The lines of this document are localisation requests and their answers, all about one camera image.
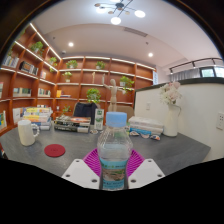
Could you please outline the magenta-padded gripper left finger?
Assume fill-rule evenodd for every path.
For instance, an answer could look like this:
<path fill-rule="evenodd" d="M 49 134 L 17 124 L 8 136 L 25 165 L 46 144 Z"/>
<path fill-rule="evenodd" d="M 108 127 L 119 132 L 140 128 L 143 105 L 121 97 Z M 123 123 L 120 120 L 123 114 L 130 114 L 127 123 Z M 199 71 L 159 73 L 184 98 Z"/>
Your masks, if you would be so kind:
<path fill-rule="evenodd" d="M 96 149 L 83 159 L 74 159 L 62 178 L 84 188 L 100 187 L 100 161 Z"/>

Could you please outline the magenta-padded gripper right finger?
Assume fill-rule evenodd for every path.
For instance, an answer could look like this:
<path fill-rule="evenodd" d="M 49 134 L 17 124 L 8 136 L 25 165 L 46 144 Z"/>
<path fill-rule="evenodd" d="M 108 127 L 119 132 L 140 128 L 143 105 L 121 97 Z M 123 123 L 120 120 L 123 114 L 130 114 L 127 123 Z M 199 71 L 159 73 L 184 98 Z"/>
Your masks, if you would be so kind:
<path fill-rule="evenodd" d="M 145 159 L 136 150 L 132 150 L 126 175 L 129 189 L 143 187 L 164 177 L 164 173 L 152 158 Z"/>

